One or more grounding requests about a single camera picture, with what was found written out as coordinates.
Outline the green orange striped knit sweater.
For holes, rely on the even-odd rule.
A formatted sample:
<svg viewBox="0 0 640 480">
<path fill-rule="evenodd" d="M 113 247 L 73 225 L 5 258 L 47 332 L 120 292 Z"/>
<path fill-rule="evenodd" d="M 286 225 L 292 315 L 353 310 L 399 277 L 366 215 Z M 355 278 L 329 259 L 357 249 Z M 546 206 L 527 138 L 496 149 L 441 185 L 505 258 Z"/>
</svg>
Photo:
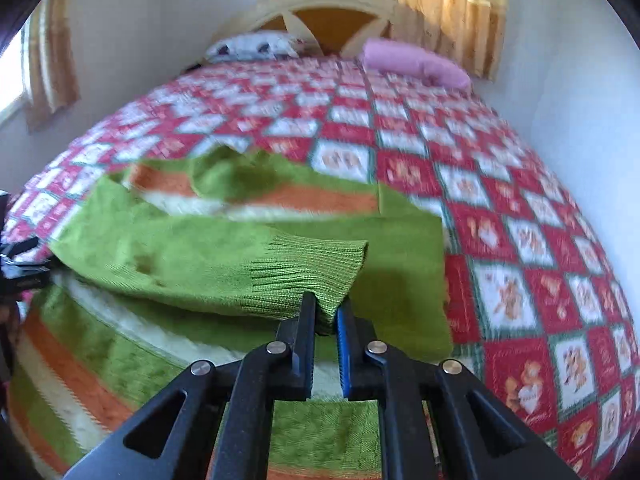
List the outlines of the green orange striped knit sweater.
<svg viewBox="0 0 640 480">
<path fill-rule="evenodd" d="M 371 479 L 378 411 L 342 398 L 331 337 L 349 299 L 413 358 L 452 349 L 439 216 L 384 184 L 216 148 L 100 177 L 54 229 L 61 269 L 18 337 L 9 424 L 62 477 L 188 364 L 227 364 L 319 301 L 314 393 L 274 411 L 274 474 Z"/>
</svg>

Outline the red white patchwork bedspread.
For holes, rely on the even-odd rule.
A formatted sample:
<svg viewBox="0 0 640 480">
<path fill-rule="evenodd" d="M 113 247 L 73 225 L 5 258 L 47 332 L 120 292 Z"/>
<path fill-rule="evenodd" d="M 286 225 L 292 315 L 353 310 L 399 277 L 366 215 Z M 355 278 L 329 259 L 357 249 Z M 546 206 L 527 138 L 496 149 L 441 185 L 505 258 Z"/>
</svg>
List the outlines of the red white patchwork bedspread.
<svg viewBox="0 0 640 480">
<path fill-rule="evenodd" d="M 444 228 L 448 297 L 427 325 L 376 331 L 405 352 L 450 351 L 584 479 L 639 431 L 639 350 L 626 298 L 570 193 L 476 96 L 353 62 L 231 63 L 164 84 L 104 118 L 28 182 L 10 237 L 50 242 L 104 174 L 225 145 L 298 180 L 378 193 L 382 214 Z M 122 301 L 71 278 L 32 300 L 9 425 L 60 478 L 196 359 L 239 359 L 271 327 Z"/>
</svg>

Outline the yellow orange side curtain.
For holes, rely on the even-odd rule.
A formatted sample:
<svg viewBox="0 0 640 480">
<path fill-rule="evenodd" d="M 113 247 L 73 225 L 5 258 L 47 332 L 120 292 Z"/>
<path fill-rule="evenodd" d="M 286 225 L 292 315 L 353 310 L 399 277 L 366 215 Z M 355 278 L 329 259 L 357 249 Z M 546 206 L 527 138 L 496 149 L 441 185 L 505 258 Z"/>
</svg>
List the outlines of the yellow orange side curtain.
<svg viewBox="0 0 640 480">
<path fill-rule="evenodd" d="M 68 0 L 41 0 L 22 30 L 26 124 L 37 131 L 80 99 Z"/>
</svg>

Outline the dark object beside bed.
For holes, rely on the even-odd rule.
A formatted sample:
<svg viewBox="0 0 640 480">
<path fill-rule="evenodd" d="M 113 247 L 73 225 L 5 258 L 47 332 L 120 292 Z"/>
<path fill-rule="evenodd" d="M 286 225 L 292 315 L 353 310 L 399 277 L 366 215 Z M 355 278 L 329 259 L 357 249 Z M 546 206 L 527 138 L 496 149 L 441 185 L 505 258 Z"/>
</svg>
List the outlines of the dark object beside bed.
<svg viewBox="0 0 640 480">
<path fill-rule="evenodd" d="M 181 73 L 182 73 L 182 74 L 190 73 L 190 72 L 193 72 L 194 70 L 199 70 L 199 69 L 200 69 L 200 68 L 202 68 L 203 66 L 206 66 L 206 64 L 204 65 L 204 64 L 203 64 L 203 63 L 201 63 L 201 62 L 193 63 L 193 64 L 191 64 L 191 65 L 189 65 L 189 66 L 186 66 L 186 67 L 181 71 Z"/>
</svg>

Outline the pink pillow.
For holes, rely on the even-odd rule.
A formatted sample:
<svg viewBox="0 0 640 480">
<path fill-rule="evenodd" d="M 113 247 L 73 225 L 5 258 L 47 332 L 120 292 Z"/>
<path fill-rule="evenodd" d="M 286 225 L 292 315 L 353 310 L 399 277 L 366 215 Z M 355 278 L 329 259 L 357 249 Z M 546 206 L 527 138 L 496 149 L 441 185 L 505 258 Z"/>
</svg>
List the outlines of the pink pillow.
<svg viewBox="0 0 640 480">
<path fill-rule="evenodd" d="M 472 87 L 469 74 L 455 62 L 401 41 L 368 39 L 359 61 L 371 70 L 413 77 L 446 89 L 470 91 Z"/>
</svg>

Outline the white cartoon print pillow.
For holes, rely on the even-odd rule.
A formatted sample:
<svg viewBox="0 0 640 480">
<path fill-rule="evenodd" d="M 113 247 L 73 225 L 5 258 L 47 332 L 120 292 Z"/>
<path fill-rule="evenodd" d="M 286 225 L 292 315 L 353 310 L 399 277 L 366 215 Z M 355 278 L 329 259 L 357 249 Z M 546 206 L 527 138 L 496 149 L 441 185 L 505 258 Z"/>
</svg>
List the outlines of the white cartoon print pillow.
<svg viewBox="0 0 640 480">
<path fill-rule="evenodd" d="M 218 40 L 206 50 L 204 58 L 209 63 L 273 61 L 299 58 L 305 50 L 305 41 L 288 32 L 260 30 Z"/>
</svg>

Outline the cream and brown headboard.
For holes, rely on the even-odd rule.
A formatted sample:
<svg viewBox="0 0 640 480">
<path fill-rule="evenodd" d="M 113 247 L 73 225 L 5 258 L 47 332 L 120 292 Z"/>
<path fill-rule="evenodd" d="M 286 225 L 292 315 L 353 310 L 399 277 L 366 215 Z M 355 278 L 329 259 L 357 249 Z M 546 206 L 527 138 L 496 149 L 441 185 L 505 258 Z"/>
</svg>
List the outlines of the cream and brown headboard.
<svg viewBox="0 0 640 480">
<path fill-rule="evenodd" d="M 212 40 L 265 29 L 298 37 L 310 55 L 356 58 L 367 40 L 388 36 L 398 15 L 397 0 L 258 0 Z"/>
</svg>

